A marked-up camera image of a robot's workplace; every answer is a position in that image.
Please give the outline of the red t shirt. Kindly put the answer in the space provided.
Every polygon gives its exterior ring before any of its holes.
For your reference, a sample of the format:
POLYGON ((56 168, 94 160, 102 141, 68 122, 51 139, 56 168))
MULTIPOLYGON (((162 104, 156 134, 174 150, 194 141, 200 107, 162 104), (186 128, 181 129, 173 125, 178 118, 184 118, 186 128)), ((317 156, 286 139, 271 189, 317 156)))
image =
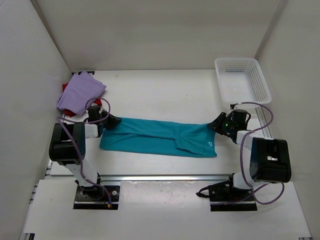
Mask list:
MULTIPOLYGON (((68 86, 68 83, 65 83, 65 84, 62 85, 62 91, 63 91, 63 92, 65 91, 65 89, 66 89, 67 86, 68 86)), ((94 106, 94 105, 102 106, 102 101, 101 101, 100 99, 96 99, 96 100, 92 103, 92 105, 93 105, 93 106, 94 106)), ((64 114, 65 114, 66 116, 68 116, 68 117, 74 117, 74 116, 77 115, 76 113, 70 111, 69 109, 65 109, 65 110, 64 110, 64 114)))

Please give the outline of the lilac t shirt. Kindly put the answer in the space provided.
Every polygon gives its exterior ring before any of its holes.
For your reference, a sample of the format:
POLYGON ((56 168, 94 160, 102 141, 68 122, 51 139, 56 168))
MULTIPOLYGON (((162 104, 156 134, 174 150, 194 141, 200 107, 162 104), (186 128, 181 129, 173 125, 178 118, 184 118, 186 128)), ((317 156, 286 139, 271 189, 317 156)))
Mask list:
POLYGON ((68 109, 77 115, 82 115, 89 103, 93 103, 96 98, 100 97, 106 87, 92 75, 74 74, 59 96, 56 108, 58 110, 68 109))

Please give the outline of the teal t shirt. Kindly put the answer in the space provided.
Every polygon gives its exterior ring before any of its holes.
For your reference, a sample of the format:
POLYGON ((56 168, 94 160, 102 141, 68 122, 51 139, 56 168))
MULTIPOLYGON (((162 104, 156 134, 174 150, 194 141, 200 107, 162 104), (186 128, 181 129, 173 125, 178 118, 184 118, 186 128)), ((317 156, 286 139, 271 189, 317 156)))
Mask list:
POLYGON ((179 123, 123 118, 102 134, 99 148, 104 151, 215 158, 215 132, 206 123, 179 123))

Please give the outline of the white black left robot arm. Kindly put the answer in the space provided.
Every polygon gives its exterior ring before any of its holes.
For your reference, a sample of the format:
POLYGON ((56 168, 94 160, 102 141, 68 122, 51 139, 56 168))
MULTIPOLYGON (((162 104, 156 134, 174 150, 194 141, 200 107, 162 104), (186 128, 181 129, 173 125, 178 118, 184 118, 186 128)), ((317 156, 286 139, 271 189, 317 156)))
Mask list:
POLYGON ((94 201, 109 200, 110 194, 101 185, 101 176, 86 159, 86 140, 100 138, 105 130, 113 130, 122 119, 110 114, 101 106, 90 106, 88 118, 83 122, 72 122, 58 118, 54 125, 49 146, 49 157, 53 162, 68 169, 83 192, 94 201))

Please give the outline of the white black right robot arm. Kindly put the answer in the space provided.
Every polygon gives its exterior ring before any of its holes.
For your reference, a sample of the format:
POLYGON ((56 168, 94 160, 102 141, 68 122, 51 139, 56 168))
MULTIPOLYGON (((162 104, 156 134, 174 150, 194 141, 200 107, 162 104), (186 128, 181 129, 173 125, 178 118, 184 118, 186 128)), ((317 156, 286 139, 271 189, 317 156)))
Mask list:
POLYGON ((250 119, 251 114, 246 110, 234 109, 229 113, 221 112, 207 125, 210 130, 240 146, 240 172, 232 174, 224 188, 230 200, 238 199, 243 190, 288 183, 292 177, 287 141, 248 130, 250 119))

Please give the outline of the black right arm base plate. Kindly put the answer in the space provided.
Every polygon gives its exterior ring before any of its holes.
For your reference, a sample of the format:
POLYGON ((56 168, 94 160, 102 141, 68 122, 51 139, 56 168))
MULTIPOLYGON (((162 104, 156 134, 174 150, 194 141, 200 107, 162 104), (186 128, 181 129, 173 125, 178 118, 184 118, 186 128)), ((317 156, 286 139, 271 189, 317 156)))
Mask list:
POLYGON ((233 175, 222 182, 201 188, 196 195, 209 199, 211 212, 254 212, 257 204, 251 189, 234 187, 233 175))

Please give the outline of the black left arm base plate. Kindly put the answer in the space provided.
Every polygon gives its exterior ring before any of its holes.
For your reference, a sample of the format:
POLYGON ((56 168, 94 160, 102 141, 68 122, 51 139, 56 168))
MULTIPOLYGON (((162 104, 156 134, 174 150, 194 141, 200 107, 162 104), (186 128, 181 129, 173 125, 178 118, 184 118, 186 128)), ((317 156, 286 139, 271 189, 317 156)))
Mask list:
POLYGON ((109 197, 105 193, 104 188, 98 186, 80 186, 78 180, 75 180, 75 183, 77 184, 77 188, 73 202, 73 209, 118 210, 121 191, 120 182, 99 182, 109 193, 111 204, 109 203, 109 197))

